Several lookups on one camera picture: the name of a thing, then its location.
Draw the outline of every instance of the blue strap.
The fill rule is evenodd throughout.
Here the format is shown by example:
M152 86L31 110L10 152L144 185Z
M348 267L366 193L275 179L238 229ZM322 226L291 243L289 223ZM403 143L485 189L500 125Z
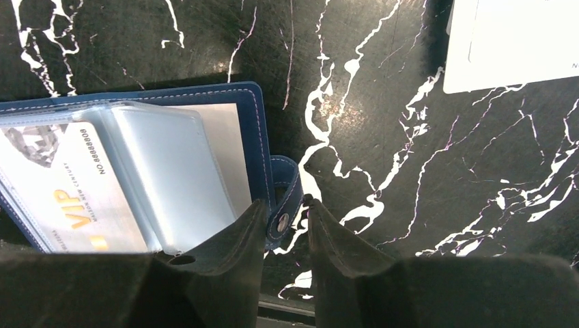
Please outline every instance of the blue strap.
M274 187L283 187L286 190L268 219L266 249L279 247L281 240L290 230L304 197L300 170L296 162L285 156L271 156L271 166Z

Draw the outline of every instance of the marble countertop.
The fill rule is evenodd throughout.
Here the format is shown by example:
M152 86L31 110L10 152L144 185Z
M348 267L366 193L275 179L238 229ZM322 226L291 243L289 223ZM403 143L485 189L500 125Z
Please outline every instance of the marble countertop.
M256 81L271 152L298 161L305 192L378 249L577 265L579 79L444 94L450 8L2 1L0 100ZM23 243L9 225L2 239ZM307 308L306 219L292 227L266 254L262 292Z

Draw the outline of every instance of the card holder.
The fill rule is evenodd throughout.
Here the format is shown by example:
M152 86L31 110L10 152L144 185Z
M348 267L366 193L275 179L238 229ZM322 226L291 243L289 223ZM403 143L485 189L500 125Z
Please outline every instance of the card holder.
M266 246L276 248L300 208L302 188L297 164L286 157L269 154L261 90L254 83L5 102L0 104L0 120L4 126L18 120L28 120L27 124L35 120L35 124L42 122L46 126L92 123L103 147L108 150L111 167L115 168L123 194L142 232L145 250L162 249L168 254L178 254L217 233L236 217L204 138L202 121L191 115L191 111L166 107L218 103L235 103L238 108L251 199L264 200L268 205ZM180 131L185 130L197 133L183 137ZM179 137L179 142L171 142ZM183 154L194 152L203 156L183 157ZM170 154L180 154L180 161L167 164ZM163 170L171 172L169 176L187 176L188 179L167 180L168 175L164 175ZM191 187L195 181L202 183ZM275 200L274 186L286 188L280 202ZM186 193L176 190L185 188ZM10 190L2 190L2 194L2 207L10 212L29 240L42 251L55 251L43 245L42 241L48 237L43 239L35 233L38 227L22 220L18 204L7 197ZM163 206L167 197L177 197L174 204L181 204L181 207ZM190 209L193 204L203 210L197 214L187 210L187 206Z

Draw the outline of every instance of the metal snap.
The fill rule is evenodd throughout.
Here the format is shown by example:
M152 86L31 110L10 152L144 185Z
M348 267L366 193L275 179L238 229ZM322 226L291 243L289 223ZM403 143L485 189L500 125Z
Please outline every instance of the metal snap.
M283 232L287 228L289 222L290 222L290 215L287 213L283 213L279 218L277 224L277 232Z

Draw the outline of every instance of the serial number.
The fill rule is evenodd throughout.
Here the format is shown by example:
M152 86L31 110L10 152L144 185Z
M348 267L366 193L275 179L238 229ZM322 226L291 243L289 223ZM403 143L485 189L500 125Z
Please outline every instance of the serial number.
M89 134L87 133L87 131L84 128L81 129L81 134L85 140L85 144L87 145L87 149L89 150L89 153L91 154L92 160L96 163L96 169L98 170L99 174L105 174L104 166L102 166L102 164L100 163L100 158L98 157L98 154L96 153L96 150L94 149L94 144L92 143L92 140L90 139Z

